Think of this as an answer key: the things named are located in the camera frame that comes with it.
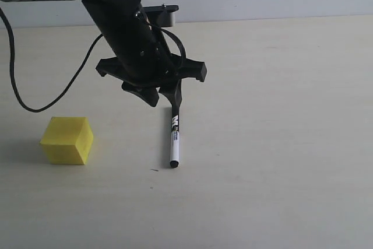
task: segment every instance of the yellow foam block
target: yellow foam block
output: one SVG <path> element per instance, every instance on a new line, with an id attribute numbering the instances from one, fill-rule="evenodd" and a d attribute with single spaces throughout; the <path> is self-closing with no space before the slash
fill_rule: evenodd
<path id="1" fill-rule="evenodd" d="M 85 117 L 53 117 L 40 141 L 51 164 L 86 164 L 93 133 Z"/>

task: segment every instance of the table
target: table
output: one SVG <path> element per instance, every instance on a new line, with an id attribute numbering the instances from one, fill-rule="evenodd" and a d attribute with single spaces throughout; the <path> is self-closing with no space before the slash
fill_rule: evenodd
<path id="1" fill-rule="evenodd" d="M 170 109 L 95 71 L 93 51 L 51 110 L 24 111 L 0 31 L 1 248 L 370 248 L 373 16 L 178 24 L 206 83 L 184 82 L 181 156 L 168 168 Z M 61 92 L 96 27 L 17 29 L 27 104 Z M 87 116 L 87 166 L 52 166 L 52 116 Z"/>

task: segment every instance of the yellow cube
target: yellow cube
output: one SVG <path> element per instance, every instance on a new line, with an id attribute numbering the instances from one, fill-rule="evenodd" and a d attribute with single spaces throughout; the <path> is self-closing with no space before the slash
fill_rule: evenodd
<path id="1" fill-rule="evenodd" d="M 93 133 L 85 117 L 53 117 L 40 142 L 51 164 L 86 164 Z"/>

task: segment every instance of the marker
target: marker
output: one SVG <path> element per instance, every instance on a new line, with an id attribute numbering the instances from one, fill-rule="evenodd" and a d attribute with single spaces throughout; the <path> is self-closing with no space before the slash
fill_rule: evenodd
<path id="1" fill-rule="evenodd" d="M 179 107 L 173 106 L 173 120 L 171 129 L 171 156 L 170 166 L 175 169 L 180 163 L 180 131 L 179 131 Z"/>

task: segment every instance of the white table surface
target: white table surface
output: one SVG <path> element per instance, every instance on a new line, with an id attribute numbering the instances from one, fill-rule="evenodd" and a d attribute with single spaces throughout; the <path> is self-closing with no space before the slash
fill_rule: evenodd
<path id="1" fill-rule="evenodd" d="M 104 41 L 68 95 L 31 114 L 0 31 L 0 248 L 371 248 L 373 16 L 174 31 L 209 70 L 184 82 L 175 170 L 166 99 L 150 108 L 101 78 Z M 59 94 L 96 35 L 15 30 L 27 104 Z M 87 166 L 47 163 L 38 142 L 52 116 L 89 117 Z"/>

